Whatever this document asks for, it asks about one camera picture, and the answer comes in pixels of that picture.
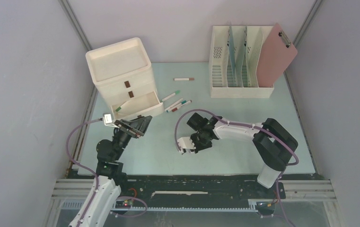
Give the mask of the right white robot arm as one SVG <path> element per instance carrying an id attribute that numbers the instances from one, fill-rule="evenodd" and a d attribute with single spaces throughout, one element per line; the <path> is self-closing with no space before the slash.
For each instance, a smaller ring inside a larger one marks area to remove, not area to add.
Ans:
<path id="1" fill-rule="evenodd" d="M 187 125 L 194 133 L 176 140 L 177 150 L 181 154 L 196 154 L 211 148 L 213 140 L 250 139 L 263 160 L 263 167 L 254 185 L 256 195 L 261 198 L 266 198 L 273 192 L 273 185 L 285 172 L 292 158 L 295 159 L 295 165 L 299 163 L 295 154 L 299 145 L 297 140 L 273 118 L 262 123 L 244 123 L 214 114 L 207 119 L 194 113 Z"/>

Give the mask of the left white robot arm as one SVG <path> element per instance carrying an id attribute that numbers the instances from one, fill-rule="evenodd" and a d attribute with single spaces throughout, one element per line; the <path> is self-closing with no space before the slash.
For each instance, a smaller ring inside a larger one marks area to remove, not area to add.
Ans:
<path id="1" fill-rule="evenodd" d="M 88 124 L 103 122 L 114 129 L 112 140 L 101 140 L 97 143 L 96 170 L 84 166 L 70 158 L 77 166 L 88 170 L 93 176 L 92 188 L 71 227 L 102 227 L 111 212 L 116 200 L 128 193 L 127 174 L 123 172 L 123 163 L 118 160 L 131 139 L 138 139 L 147 131 L 152 116 L 141 116 L 133 120 L 113 121 L 109 114 L 101 118 L 82 123 L 73 132 Z"/>

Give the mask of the blue clipboard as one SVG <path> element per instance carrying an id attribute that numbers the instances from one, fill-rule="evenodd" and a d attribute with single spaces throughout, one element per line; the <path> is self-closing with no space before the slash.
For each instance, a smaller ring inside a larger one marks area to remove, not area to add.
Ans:
<path id="1" fill-rule="evenodd" d="M 228 87 L 238 87 L 238 79 L 237 79 L 237 68 L 236 68 L 236 49 L 234 44 L 234 36 L 232 31 L 232 25 L 229 25 L 228 29 L 228 69 L 227 69 L 227 82 Z"/>

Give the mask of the cream three-drawer cabinet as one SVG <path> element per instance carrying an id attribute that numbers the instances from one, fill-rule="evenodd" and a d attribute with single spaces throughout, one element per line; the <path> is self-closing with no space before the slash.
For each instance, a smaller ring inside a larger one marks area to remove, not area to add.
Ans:
<path id="1" fill-rule="evenodd" d="M 151 61 L 135 37 L 88 51 L 92 81 L 115 120 L 157 116 L 164 112 Z M 129 100 L 119 112 L 114 109 Z"/>

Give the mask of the green clipboard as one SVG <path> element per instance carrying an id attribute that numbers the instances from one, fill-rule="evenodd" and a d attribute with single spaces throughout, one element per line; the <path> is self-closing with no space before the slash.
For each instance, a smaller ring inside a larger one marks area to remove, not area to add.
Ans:
<path id="1" fill-rule="evenodd" d="M 246 72 L 248 87 L 259 87 L 257 65 L 263 45 L 263 32 L 260 26 L 246 27 Z"/>

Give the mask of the pink clipboard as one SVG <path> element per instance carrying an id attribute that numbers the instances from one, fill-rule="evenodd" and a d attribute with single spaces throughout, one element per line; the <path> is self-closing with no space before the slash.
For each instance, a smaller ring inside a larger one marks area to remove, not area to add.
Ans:
<path id="1" fill-rule="evenodd" d="M 256 69 L 259 87 L 272 87 L 297 56 L 297 49 L 276 23 L 262 45 Z"/>

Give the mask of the white marker yellow cap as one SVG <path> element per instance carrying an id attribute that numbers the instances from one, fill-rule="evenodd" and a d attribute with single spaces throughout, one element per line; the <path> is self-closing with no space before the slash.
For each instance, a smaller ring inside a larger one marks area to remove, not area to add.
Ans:
<path id="1" fill-rule="evenodd" d="M 126 101 L 126 102 L 124 102 L 123 104 L 121 104 L 119 107 L 117 107 L 116 108 L 116 112 L 118 112 L 118 111 L 120 111 L 126 104 L 128 104 L 129 103 L 129 100 L 128 101 Z"/>

